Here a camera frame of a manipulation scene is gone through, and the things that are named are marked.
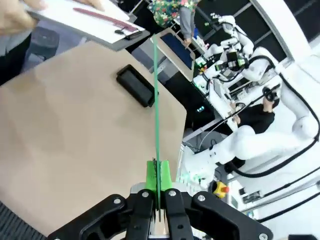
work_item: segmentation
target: black pants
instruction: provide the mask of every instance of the black pants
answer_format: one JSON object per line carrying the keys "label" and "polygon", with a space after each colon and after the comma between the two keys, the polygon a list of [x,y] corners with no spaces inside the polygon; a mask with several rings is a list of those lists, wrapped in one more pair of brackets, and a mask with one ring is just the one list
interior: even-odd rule
{"label": "black pants", "polygon": [[[148,4],[146,2],[141,3],[141,9],[136,13],[137,19],[134,21],[134,24],[143,27],[150,35],[160,33],[164,30],[160,27],[155,19],[153,13],[148,9]],[[143,44],[150,36],[145,37],[144,39],[136,42],[135,44],[126,48],[129,53],[132,53],[136,48],[138,48],[141,44]]]}
{"label": "black pants", "polygon": [[0,56],[0,86],[20,74],[30,41],[31,35],[6,55]]}

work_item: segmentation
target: white paper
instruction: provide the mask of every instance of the white paper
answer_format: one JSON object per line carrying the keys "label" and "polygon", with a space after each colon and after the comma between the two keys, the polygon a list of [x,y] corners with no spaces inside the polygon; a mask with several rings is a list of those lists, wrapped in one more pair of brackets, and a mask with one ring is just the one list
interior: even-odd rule
{"label": "white paper", "polygon": [[91,6],[87,6],[72,0],[44,0],[48,7],[42,11],[32,10],[26,6],[27,11],[37,13],[43,16],[44,19],[50,19],[55,22],[69,26],[75,30],[87,33],[88,35],[99,38],[110,44],[113,44],[123,38],[125,35],[130,35],[133,32],[122,30],[125,35],[116,34],[115,30],[120,30],[121,27],[115,26],[112,22],[97,17],[89,16],[75,11],[73,8],[86,9],[92,12],[106,15],[108,17],[121,20],[127,24],[136,27],[139,31],[145,30],[135,24],[128,22],[129,16],[120,8],[114,5],[109,0],[101,0],[105,8],[105,12],[96,10]]}

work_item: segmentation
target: white wall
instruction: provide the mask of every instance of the white wall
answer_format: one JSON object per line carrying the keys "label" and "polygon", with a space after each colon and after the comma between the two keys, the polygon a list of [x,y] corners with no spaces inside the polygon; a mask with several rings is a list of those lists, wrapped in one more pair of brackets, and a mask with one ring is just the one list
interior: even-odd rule
{"label": "white wall", "polygon": [[[314,52],[320,53],[318,49],[320,49],[320,44],[315,46]],[[320,116],[320,58],[317,58],[316,56],[310,56],[299,65],[297,63],[293,63],[288,67],[287,70],[291,75],[291,79],[298,84],[297,90],[308,101],[317,115]],[[317,79],[319,83],[316,83],[312,77]],[[268,131],[291,132],[291,127],[295,121],[295,116],[292,114],[292,112],[290,112],[289,109],[280,103],[275,109],[275,113],[275,121],[270,126]],[[305,175],[319,166],[320,143],[317,143],[312,149],[304,153],[302,156],[294,160],[283,169],[263,178],[248,179],[241,177],[240,182],[244,183],[246,186],[250,186],[251,190],[262,190],[264,193],[266,193],[281,187],[286,183],[294,181],[295,179]],[[259,172],[269,169],[270,167],[271,166],[261,169]],[[311,178],[318,175],[320,175],[320,171],[314,173],[293,187],[287,188],[287,190],[307,182]],[[317,191],[317,188],[314,187],[302,193],[273,203],[267,207],[261,208],[259,210],[259,218],[267,217],[296,203],[299,203],[315,194]],[[310,201],[309,203],[306,203],[296,210],[279,216],[273,220],[267,221],[264,224],[273,231],[275,240],[286,237],[289,234],[314,234],[320,239],[319,206],[320,197]]]}

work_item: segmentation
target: black hair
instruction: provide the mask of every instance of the black hair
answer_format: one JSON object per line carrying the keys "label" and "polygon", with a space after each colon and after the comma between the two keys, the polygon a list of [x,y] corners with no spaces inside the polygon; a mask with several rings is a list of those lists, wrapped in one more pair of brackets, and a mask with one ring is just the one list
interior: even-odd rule
{"label": "black hair", "polygon": [[275,108],[276,106],[278,106],[280,103],[280,98],[278,98],[277,100],[274,101],[272,107]]}

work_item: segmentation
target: bolt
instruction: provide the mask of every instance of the bolt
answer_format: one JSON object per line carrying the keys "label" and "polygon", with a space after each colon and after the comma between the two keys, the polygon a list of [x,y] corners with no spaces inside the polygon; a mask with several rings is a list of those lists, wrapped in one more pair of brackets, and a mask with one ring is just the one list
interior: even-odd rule
{"label": "bolt", "polygon": [[148,197],[148,196],[149,196],[149,193],[148,193],[148,192],[144,191],[144,192],[142,193],[142,197],[146,198],[146,197]]}
{"label": "bolt", "polygon": [[261,233],[261,234],[259,235],[259,239],[260,239],[260,240],[268,240],[268,235],[265,234],[265,233]]}
{"label": "bolt", "polygon": [[203,195],[199,195],[199,196],[198,196],[198,200],[199,200],[200,202],[203,202],[204,200],[206,200],[206,198],[205,198],[205,196],[203,196]]}
{"label": "bolt", "polygon": [[171,197],[174,197],[175,195],[177,195],[177,193],[176,193],[175,191],[171,190],[171,191],[169,192],[169,195],[170,195]]}
{"label": "bolt", "polygon": [[119,204],[121,203],[121,200],[119,198],[116,198],[114,201],[113,201],[114,204]]}

